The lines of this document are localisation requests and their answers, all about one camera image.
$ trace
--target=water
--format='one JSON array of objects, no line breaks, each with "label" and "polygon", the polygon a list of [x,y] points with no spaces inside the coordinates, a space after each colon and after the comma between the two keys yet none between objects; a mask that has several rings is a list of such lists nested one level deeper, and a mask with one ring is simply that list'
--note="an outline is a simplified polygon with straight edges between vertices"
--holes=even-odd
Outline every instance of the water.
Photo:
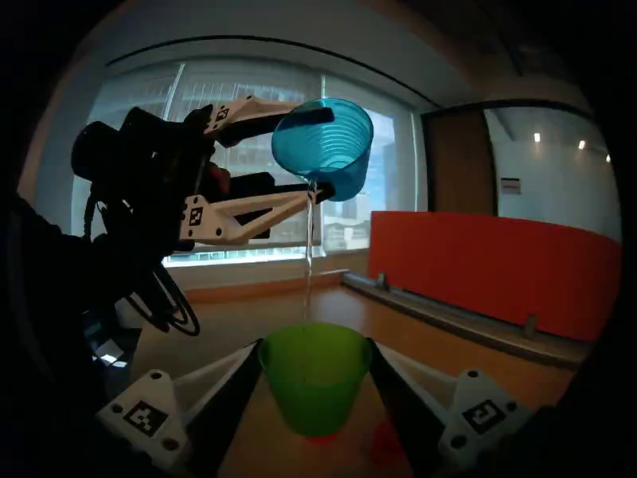
[{"label": "water", "polygon": [[305,302],[303,304],[303,323],[310,322],[312,302],[312,237],[314,236],[314,205],[316,202],[316,181],[307,185],[307,241],[305,244]]}]

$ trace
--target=red partition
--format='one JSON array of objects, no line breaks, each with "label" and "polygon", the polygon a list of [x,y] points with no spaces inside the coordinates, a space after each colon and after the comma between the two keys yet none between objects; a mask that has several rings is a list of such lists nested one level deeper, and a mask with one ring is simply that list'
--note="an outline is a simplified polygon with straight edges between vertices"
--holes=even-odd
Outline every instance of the red partition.
[{"label": "red partition", "polygon": [[372,213],[369,276],[537,329],[595,340],[619,289],[621,245],[583,229],[453,213]]}]

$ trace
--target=green plastic cup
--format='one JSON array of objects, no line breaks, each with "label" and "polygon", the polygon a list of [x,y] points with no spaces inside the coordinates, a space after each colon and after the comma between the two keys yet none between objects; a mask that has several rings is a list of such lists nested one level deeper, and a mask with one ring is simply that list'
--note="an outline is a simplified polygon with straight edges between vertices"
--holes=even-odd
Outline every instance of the green plastic cup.
[{"label": "green plastic cup", "polygon": [[344,426],[371,358],[365,337],[332,323],[286,327],[259,349],[283,418],[305,437],[326,437]]}]

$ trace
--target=window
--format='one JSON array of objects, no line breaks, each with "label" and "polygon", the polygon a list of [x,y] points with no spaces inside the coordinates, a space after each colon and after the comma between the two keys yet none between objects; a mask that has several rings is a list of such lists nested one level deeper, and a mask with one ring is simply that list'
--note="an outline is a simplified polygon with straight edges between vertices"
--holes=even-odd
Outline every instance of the window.
[{"label": "window", "polygon": [[415,209],[412,112],[379,92],[339,78],[325,76],[323,85],[323,97],[353,101],[365,109],[373,123],[365,185],[356,198],[325,203],[323,246],[329,252],[367,248],[371,211]]},{"label": "window", "polygon": [[[300,103],[321,96],[343,98],[364,108],[373,122],[374,139],[362,191],[349,201],[324,202],[315,209],[315,255],[369,247],[373,210],[415,209],[416,152],[410,108],[379,92],[310,69],[233,59],[153,65],[108,80],[88,122],[100,120],[119,128],[134,106],[165,120],[183,121],[194,109],[248,95]],[[274,160],[271,139],[272,134],[261,135],[228,149],[216,145],[214,161],[233,176],[267,171],[277,184],[298,183],[298,178]],[[72,223],[73,232],[78,235],[82,234],[88,188],[86,181],[76,178]],[[99,214],[93,229],[102,232]],[[193,253],[175,254],[166,263],[194,265],[302,257],[306,231],[306,217],[296,214],[273,227],[268,240],[253,240],[245,248],[232,250],[202,245]]]}]

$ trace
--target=blue plastic cup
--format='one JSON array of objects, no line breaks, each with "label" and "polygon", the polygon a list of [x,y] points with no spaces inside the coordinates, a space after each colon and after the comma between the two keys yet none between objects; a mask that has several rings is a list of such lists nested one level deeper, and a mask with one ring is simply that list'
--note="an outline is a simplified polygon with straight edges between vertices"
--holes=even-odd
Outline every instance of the blue plastic cup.
[{"label": "blue plastic cup", "polygon": [[[333,120],[307,123],[308,113],[330,108]],[[346,201],[365,184],[373,125],[358,105],[338,98],[302,104],[285,115],[272,135],[276,162],[307,181],[328,182],[331,201]]]}]

